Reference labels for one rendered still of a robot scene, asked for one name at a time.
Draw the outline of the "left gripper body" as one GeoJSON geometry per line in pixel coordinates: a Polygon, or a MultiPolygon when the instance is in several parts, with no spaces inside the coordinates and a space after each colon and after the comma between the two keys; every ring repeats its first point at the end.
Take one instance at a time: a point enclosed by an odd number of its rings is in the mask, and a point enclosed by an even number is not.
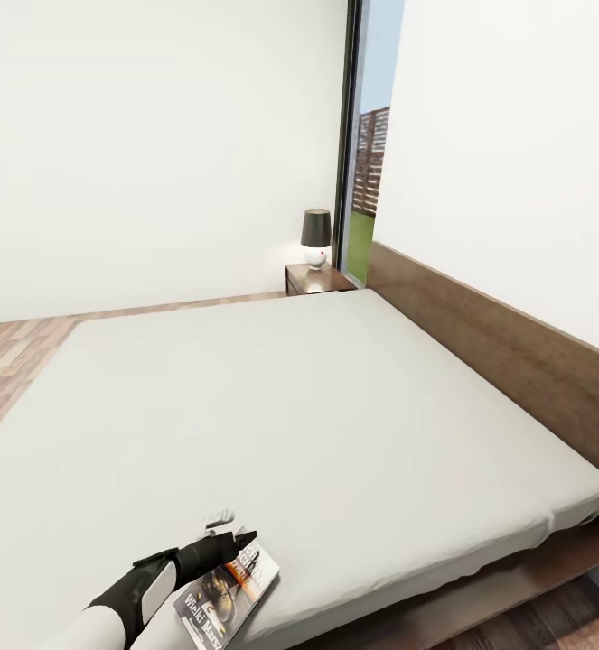
{"type": "Polygon", "coordinates": [[[221,564],[235,561],[237,556],[234,542],[233,532],[226,532],[191,543],[190,546],[197,554],[198,559],[198,571],[195,579],[203,577],[221,564]]]}

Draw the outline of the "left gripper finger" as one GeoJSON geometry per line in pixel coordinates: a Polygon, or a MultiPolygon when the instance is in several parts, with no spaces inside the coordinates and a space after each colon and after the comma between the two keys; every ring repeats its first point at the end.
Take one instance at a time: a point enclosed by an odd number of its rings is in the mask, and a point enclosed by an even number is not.
{"type": "Polygon", "coordinates": [[[247,532],[246,534],[235,535],[235,550],[236,556],[239,556],[239,552],[248,547],[248,544],[251,544],[257,538],[257,531],[247,532]]]}

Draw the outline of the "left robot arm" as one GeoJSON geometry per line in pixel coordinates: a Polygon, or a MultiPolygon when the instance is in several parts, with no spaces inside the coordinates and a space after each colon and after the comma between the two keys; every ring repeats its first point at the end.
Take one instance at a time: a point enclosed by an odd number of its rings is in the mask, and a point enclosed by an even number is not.
{"type": "Polygon", "coordinates": [[[213,527],[233,522],[235,514],[219,508],[201,515],[195,543],[136,560],[132,570],[31,650],[130,650],[174,591],[235,561],[257,538],[257,531],[216,535],[213,527]]]}

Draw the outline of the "hardback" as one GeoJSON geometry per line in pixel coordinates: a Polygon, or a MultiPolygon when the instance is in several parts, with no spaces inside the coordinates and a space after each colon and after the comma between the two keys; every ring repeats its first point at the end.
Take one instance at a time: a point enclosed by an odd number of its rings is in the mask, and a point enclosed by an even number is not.
{"type": "MultiPolygon", "coordinates": [[[[237,535],[247,532],[242,526],[237,535]]],[[[198,650],[226,650],[279,572],[255,539],[235,561],[194,580],[173,605],[198,650]]]]}

